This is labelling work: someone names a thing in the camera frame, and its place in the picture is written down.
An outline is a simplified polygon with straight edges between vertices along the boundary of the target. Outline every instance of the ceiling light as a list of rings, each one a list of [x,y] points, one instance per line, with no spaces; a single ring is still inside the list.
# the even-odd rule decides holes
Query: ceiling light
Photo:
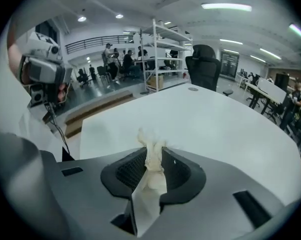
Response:
[[[238,51],[234,51],[234,50],[226,50],[226,49],[224,49],[224,51],[226,51],[226,52],[231,52],[231,53],[235,53],[235,54],[239,54]]]
[[[84,22],[86,21],[86,17],[85,16],[79,17],[77,21]]]
[[[255,56],[253,56],[253,55],[251,55],[251,57],[252,57],[252,58],[254,58],[254,59],[256,59],[256,60],[259,60],[259,61],[261,61],[261,62],[264,62],[264,63],[266,63],[266,61],[265,61],[265,60],[262,60],[262,59],[260,59],[260,58],[257,58],[257,57],[255,57]]]
[[[226,40],[226,39],[219,39],[219,40],[223,41],[223,42],[230,42],[230,43],[235,43],[235,44],[239,44],[239,45],[243,44],[242,42],[236,42],[236,41],[232,41],[232,40]]]
[[[295,26],[294,24],[290,24],[289,28],[301,37],[301,30],[297,26]]]
[[[247,12],[252,11],[251,6],[237,3],[203,3],[201,7],[204,9],[235,9]]]
[[[275,55],[274,53],[269,52],[268,50],[264,50],[264,49],[262,49],[262,48],[260,48],[260,50],[261,50],[262,52],[264,52],[264,53],[267,53],[267,54],[269,54],[269,55],[274,56],[276,59],[279,59],[279,60],[282,59],[281,57],[278,57],[277,55]]]

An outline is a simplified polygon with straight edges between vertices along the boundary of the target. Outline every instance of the railing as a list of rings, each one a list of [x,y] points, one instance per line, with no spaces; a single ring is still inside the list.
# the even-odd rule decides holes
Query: railing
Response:
[[[90,39],[85,39],[78,42],[73,42],[66,45],[67,54],[75,53],[80,50],[84,50],[96,46],[105,46],[107,43],[110,44],[133,44],[132,35],[109,35],[109,36],[99,36]]]

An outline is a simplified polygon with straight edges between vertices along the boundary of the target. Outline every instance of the cardboard box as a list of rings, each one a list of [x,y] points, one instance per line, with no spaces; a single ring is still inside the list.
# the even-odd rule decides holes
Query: cardboard box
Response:
[[[148,81],[147,81],[147,84],[153,88],[156,89],[156,76],[155,75],[152,75]],[[158,76],[158,89],[163,89],[163,86],[164,86],[164,77],[163,75],[159,75]]]

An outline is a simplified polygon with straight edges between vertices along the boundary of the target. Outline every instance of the crumpled paper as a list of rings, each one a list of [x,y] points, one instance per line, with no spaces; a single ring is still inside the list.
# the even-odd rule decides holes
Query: crumpled paper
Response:
[[[162,147],[164,140],[139,129],[138,141],[147,148],[145,159],[146,172],[132,193],[137,237],[141,237],[160,216],[160,197],[167,193],[166,178],[162,167]]]

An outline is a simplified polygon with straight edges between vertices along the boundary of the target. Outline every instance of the wooden step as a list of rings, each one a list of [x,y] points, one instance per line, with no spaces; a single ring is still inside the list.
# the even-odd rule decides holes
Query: wooden step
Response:
[[[65,137],[71,138],[71,137],[75,136],[76,134],[80,133],[82,131],[82,125],[83,125],[84,119],[86,119],[90,116],[93,116],[95,114],[98,114],[102,111],[116,107],[120,104],[124,104],[126,102],[132,101],[134,99],[135,98],[133,97],[133,95],[131,95],[126,98],[117,99],[116,102],[108,102],[108,103],[106,103],[107,105],[105,103],[102,103],[102,106],[99,106],[98,109],[90,109],[89,110],[90,113],[87,113],[87,111],[85,110],[84,116],[80,116],[79,114],[77,114],[76,118],[78,118],[78,119],[72,120],[72,123],[67,124],[66,131],[65,131]]]
[[[66,117],[65,124],[68,126],[80,119],[86,118],[87,115],[96,114],[96,112],[98,112],[99,110],[102,110],[103,108],[109,107],[112,104],[115,104],[117,102],[123,101],[125,99],[129,99],[132,97],[133,97],[133,94],[130,91],[126,90],[126,91],[122,91],[120,93],[99,99],[99,100],[69,114]]]

